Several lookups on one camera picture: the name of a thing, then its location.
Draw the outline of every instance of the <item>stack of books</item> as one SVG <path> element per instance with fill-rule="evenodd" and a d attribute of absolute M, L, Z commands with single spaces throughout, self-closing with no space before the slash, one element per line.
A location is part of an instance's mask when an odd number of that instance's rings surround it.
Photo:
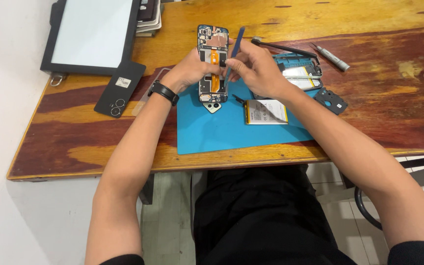
<path fill-rule="evenodd" d="M 164 5 L 160 0 L 141 0 L 137 15 L 137 37 L 154 37 L 161 28 Z"/>

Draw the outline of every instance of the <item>blue silicone mat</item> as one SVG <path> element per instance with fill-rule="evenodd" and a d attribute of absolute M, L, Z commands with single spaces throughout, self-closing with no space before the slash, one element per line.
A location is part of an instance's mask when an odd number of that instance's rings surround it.
<path fill-rule="evenodd" d="M 197 89 L 197 84 L 188 87 L 178 101 L 179 155 L 313 139 L 289 110 L 287 125 L 246 124 L 244 108 L 232 96 L 253 99 L 243 79 L 228 83 L 228 100 L 214 114 L 199 102 Z M 310 97 L 317 92 L 306 91 Z"/>

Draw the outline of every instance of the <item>hand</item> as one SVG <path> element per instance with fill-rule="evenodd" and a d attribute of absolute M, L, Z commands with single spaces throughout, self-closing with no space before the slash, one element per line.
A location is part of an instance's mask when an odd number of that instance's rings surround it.
<path fill-rule="evenodd" d="M 229 39 L 228 43 L 233 44 L 233 39 Z M 220 75 L 222 69 L 219 65 L 201 62 L 197 47 L 194 47 L 162 78 L 160 83 L 178 94 L 210 73 Z"/>
<path fill-rule="evenodd" d="M 294 86 L 279 71 L 269 50 L 249 41 L 242 40 L 240 52 L 225 63 L 232 68 L 229 81 L 235 82 L 241 77 L 251 91 L 262 97 L 276 99 L 285 88 Z"/>

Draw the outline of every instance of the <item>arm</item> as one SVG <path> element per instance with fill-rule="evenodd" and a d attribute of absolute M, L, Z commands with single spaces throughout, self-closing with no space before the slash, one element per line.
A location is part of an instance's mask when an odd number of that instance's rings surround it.
<path fill-rule="evenodd" d="M 194 48 L 161 83 L 179 93 L 204 75 L 220 72 L 218 65 L 201 62 Z M 168 99 L 153 93 L 109 158 L 93 198 L 86 265 L 124 254 L 142 255 L 136 202 L 170 109 Z"/>
<path fill-rule="evenodd" d="M 424 191 L 381 145 L 328 111 L 280 73 L 267 49 L 247 41 L 226 64 L 258 95 L 283 103 L 376 207 L 387 244 L 424 240 Z"/>

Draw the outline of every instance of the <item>silver screwdriver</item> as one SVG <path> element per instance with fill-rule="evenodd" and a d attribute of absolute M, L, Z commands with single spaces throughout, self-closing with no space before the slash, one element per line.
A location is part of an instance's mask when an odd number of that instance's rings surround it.
<path fill-rule="evenodd" d="M 338 57 L 334 56 L 331 52 L 329 52 L 327 49 L 323 49 L 320 46 L 315 45 L 313 42 L 311 42 L 314 46 L 315 49 L 317 49 L 323 56 L 325 56 L 328 60 L 332 61 L 339 69 L 341 69 L 343 72 L 346 72 L 346 70 L 348 68 L 350 68 L 350 66 L 341 61 Z"/>

